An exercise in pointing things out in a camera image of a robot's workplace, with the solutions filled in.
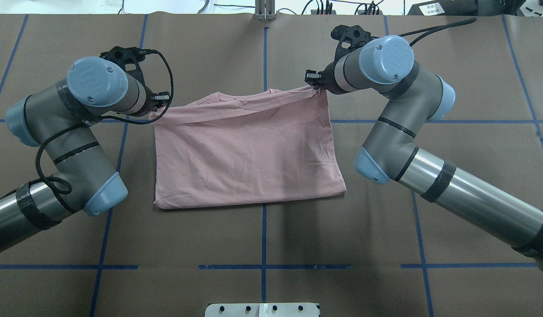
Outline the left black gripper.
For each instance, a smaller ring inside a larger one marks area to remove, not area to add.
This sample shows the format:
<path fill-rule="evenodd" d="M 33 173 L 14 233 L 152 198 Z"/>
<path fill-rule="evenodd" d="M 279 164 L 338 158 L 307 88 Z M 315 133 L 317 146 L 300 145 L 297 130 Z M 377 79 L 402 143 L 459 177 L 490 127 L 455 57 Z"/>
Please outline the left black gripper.
<path fill-rule="evenodd" d="M 144 102 L 144 110 L 147 113 L 157 111 L 159 108 L 165 107 L 167 104 L 170 103 L 170 97 L 170 92 L 147 92 L 146 101 Z"/>

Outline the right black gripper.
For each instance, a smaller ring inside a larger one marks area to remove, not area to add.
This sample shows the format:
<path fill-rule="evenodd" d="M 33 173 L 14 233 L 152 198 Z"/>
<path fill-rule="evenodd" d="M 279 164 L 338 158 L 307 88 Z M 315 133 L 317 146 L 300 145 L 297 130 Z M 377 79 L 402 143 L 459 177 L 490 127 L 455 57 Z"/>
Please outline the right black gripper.
<path fill-rule="evenodd" d="M 326 90 L 333 94 L 342 94 L 342 88 L 335 79 L 335 63 L 329 63 L 324 70 L 306 70 L 305 82 L 315 90 Z"/>

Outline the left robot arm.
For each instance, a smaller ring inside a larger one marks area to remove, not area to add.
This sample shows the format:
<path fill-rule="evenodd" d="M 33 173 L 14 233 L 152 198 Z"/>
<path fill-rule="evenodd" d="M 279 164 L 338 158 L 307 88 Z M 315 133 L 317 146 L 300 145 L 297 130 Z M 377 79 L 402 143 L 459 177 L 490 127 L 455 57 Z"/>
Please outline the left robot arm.
<path fill-rule="evenodd" d="M 30 147 L 38 178 L 0 199 L 0 253 L 51 229 L 78 211 L 108 211 L 128 196 L 92 130 L 108 112 L 141 117 L 167 110 L 174 96 L 153 93 L 137 66 L 132 72 L 102 57 L 83 57 L 66 78 L 6 111 L 9 131 Z"/>

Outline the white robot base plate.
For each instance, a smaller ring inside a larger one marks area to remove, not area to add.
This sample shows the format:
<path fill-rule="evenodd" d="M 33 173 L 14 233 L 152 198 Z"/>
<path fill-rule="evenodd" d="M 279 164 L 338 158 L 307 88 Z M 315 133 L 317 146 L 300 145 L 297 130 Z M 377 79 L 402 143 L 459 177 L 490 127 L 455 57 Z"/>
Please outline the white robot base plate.
<path fill-rule="evenodd" d="M 205 317 L 320 317 L 319 303 L 213 303 L 207 306 Z"/>

